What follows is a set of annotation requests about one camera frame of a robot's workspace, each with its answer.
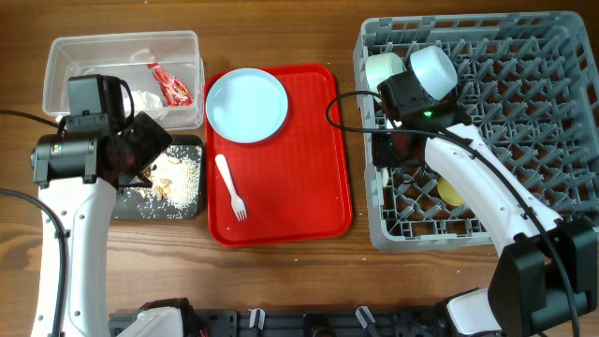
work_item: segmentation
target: white fork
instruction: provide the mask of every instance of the white fork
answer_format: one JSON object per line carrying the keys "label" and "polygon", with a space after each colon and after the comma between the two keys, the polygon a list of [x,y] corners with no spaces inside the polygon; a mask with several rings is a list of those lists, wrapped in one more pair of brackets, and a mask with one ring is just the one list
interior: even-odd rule
{"label": "white fork", "polygon": [[238,221],[244,220],[247,218],[245,205],[243,204],[243,200],[241,200],[240,196],[237,195],[237,192],[235,192],[233,178],[231,177],[231,171],[228,169],[226,158],[224,155],[218,154],[214,160],[216,161],[216,167],[218,167],[218,170],[223,176],[228,193],[231,195],[231,207],[233,208],[233,212],[235,212],[235,216],[237,216]]}

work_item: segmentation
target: white cup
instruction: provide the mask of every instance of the white cup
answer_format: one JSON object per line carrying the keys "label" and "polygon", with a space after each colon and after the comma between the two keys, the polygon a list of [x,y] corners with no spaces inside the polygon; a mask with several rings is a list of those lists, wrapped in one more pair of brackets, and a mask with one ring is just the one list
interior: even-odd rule
{"label": "white cup", "polygon": [[410,65],[420,85],[436,100],[443,99],[458,84],[456,69],[438,47],[429,46],[413,52]]}
{"label": "white cup", "polygon": [[[366,81],[368,82],[368,88],[375,93],[378,93],[376,87],[382,81],[404,71],[405,65],[402,59],[393,52],[373,55],[366,59]],[[381,101],[378,97],[374,99],[377,102]]]}

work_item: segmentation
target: white plastic plate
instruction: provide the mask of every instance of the white plastic plate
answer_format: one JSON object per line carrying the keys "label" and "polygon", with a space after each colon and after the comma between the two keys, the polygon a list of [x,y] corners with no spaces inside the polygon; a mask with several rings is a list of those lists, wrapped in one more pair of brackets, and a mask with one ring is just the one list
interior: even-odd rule
{"label": "white plastic plate", "polygon": [[270,137],[283,124],[287,109],[283,85],[259,69],[226,73],[206,97],[206,115],[214,131],[238,143]]}

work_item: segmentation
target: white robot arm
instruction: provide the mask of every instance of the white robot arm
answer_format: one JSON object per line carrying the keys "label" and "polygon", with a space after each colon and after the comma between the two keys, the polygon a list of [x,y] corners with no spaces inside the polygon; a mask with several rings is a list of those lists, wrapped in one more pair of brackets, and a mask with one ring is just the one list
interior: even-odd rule
{"label": "white robot arm", "polygon": [[[57,216],[64,231],[57,233],[49,215],[42,213],[32,336],[109,337],[106,253],[116,188],[139,176],[172,136],[143,112],[125,119],[121,85],[126,83],[117,78],[84,76],[69,79],[68,85],[71,114],[63,120],[67,132],[63,134],[64,125],[59,125],[58,134],[43,136],[31,158],[39,200]],[[65,256],[57,240],[63,236]],[[66,278],[61,282],[63,271]],[[183,336],[197,325],[187,300],[147,305],[124,337]]]}
{"label": "white robot arm", "polygon": [[[67,337],[110,335],[105,303],[106,249],[116,187],[119,181],[128,183],[131,172],[145,168],[172,141],[144,113],[125,122],[120,87],[115,88],[120,84],[118,79],[99,75],[69,81],[68,132],[42,137],[32,154],[34,181],[40,186],[39,198],[60,217],[67,248],[66,293],[58,298],[55,294],[59,284],[60,251],[55,228],[48,221],[48,215],[42,214],[42,269],[32,337],[61,337],[62,332]],[[99,92],[98,99],[89,95],[93,90]],[[389,92],[396,93],[394,88]],[[476,127],[454,124],[447,130],[470,140],[470,147],[498,169],[524,198],[527,211],[536,213],[541,228],[551,232],[554,240],[564,242],[559,247],[560,255],[575,280],[578,312],[583,315],[594,310],[597,245],[592,229],[582,225],[557,225],[556,220],[561,217],[535,199],[494,157]],[[427,138],[425,144],[425,161],[454,186],[481,219],[501,256],[488,289],[458,296],[446,304],[451,327],[462,335],[504,330],[510,336],[529,336],[569,319],[561,285],[551,283],[551,266],[545,266],[543,245],[537,238],[539,230],[530,218],[523,216],[522,205],[516,202],[504,182],[480,160],[474,160],[463,148],[442,137]],[[592,267],[590,277],[580,276],[582,270]],[[531,289],[524,288],[531,286],[530,282],[538,284]],[[57,301],[64,304],[63,313],[55,312]],[[519,315],[519,322],[511,323],[512,312]],[[52,321],[57,315],[59,332],[52,335]],[[144,306],[137,320],[120,336],[186,337],[190,331],[199,331],[200,323],[195,317],[187,300],[154,302]],[[530,324],[523,328],[524,320]]]}
{"label": "white robot arm", "polygon": [[[533,207],[545,230],[556,227],[556,220],[562,218],[549,207],[535,198],[518,179],[495,157],[474,125],[458,124],[450,126],[448,131],[472,140],[472,147],[487,158],[505,178],[518,190],[518,193]],[[514,237],[520,233],[531,238],[539,234],[531,219],[525,219],[522,208],[516,202],[504,183],[487,166],[460,146],[443,139],[427,139],[425,161],[430,168],[456,189],[464,202],[490,235],[497,254],[504,247],[514,243]],[[488,289],[479,289],[467,293],[447,304],[447,310],[457,331],[471,335],[481,331],[501,330],[489,306]]]}

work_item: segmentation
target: wood grain surface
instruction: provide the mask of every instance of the wood grain surface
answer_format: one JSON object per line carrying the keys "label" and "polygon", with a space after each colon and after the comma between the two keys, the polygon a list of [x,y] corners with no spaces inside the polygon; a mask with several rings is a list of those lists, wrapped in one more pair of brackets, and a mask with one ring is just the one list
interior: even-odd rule
{"label": "wood grain surface", "polygon": [[[341,93],[355,89],[352,50],[361,23],[372,17],[575,10],[599,51],[596,1],[124,2],[5,1],[0,6],[0,107],[44,116],[44,72],[57,37],[194,30],[206,78],[230,68],[320,63],[334,73]],[[343,119],[359,125],[354,99],[343,103]],[[0,117],[1,187],[37,194],[29,155],[38,138],[52,131],[29,120]],[[201,129],[192,132],[203,137]],[[345,235],[227,249],[211,239],[206,213],[190,221],[114,221],[108,242],[110,312],[131,312],[146,301],[172,297],[188,297],[196,308],[392,308],[434,304],[487,286],[497,263],[492,246],[407,254],[372,247],[362,136],[347,134],[345,141],[355,207],[354,224]],[[37,303],[40,213],[13,198],[0,200],[0,335],[28,336]],[[583,335],[599,335],[599,314],[582,317],[581,325]],[[568,336],[570,327],[564,324],[548,334]]]}

